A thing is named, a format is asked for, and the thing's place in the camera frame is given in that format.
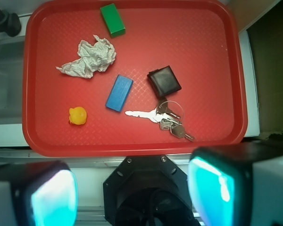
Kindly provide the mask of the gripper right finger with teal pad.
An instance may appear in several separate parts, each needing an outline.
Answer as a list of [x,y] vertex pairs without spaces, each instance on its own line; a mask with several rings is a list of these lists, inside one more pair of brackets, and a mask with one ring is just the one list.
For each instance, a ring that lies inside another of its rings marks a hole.
[[207,226],[283,226],[283,143],[199,147],[187,183]]

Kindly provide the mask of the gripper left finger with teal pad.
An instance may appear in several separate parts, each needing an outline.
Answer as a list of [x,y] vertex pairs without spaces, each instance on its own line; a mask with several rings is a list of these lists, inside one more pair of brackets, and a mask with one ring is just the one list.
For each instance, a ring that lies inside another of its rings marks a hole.
[[0,165],[0,226],[73,226],[78,188],[63,161]]

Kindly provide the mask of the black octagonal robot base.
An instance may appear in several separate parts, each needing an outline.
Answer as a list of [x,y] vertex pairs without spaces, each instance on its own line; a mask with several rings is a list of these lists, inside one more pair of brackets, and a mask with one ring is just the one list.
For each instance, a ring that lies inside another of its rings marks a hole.
[[165,155],[128,156],[103,182],[113,226],[198,226],[187,174]]

